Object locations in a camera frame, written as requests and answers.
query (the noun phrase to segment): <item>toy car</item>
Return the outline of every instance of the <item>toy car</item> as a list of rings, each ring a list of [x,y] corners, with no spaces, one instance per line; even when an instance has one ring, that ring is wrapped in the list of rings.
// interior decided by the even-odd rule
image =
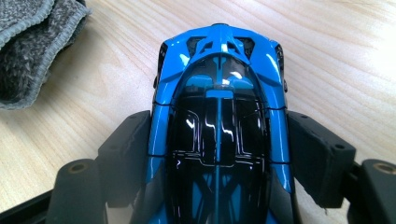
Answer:
[[[164,170],[166,197],[151,221],[295,219],[284,83],[280,45],[248,30],[214,24],[163,43],[146,182]]]

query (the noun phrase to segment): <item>blue toy car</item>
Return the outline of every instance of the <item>blue toy car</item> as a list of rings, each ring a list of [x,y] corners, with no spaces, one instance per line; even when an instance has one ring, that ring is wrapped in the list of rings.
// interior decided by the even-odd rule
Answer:
[[[163,172],[166,193],[150,222],[293,222],[277,42],[221,23],[190,30],[161,46],[154,87],[146,182]]]

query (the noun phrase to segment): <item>wood grain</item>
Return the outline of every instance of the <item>wood grain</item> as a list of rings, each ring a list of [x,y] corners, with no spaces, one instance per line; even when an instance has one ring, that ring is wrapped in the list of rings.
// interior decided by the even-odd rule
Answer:
[[[358,149],[396,162],[396,4],[374,1],[105,1],[50,68],[35,104],[0,111],[0,212],[51,189],[69,161],[96,150],[128,115],[151,109],[161,43],[225,22],[282,44],[289,109]],[[347,223],[297,186],[305,223]]]

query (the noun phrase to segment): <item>blue car body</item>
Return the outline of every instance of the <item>blue car body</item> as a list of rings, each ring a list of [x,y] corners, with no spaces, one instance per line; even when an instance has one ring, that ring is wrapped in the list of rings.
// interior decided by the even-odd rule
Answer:
[[[163,42],[146,184],[149,223],[296,222],[280,45],[227,24]]]

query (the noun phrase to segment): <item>car air vent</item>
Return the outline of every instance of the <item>car air vent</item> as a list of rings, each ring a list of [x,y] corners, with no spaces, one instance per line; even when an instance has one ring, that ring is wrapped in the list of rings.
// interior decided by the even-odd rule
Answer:
[[[234,43],[227,42],[227,49],[233,49],[235,50],[235,53],[239,53],[239,50]]]
[[[245,55],[247,56],[248,59],[250,59],[251,53],[253,52],[254,49],[253,40],[251,38],[245,38],[245,37],[236,37],[236,39],[238,39],[244,44]]]
[[[276,57],[277,57],[277,62],[279,63],[279,68],[280,68],[280,73],[283,76],[283,70],[284,70],[284,59],[283,59],[283,49],[282,46],[277,45],[275,47],[276,51]]]
[[[190,57],[193,57],[196,49],[197,49],[197,43],[204,39],[203,37],[192,37],[187,41],[187,48],[189,49],[189,54]]]
[[[201,52],[200,52],[200,53],[204,53],[205,50],[211,49],[212,46],[213,46],[213,42],[208,42],[208,43],[206,43],[206,44],[204,45],[204,47],[201,49]]]

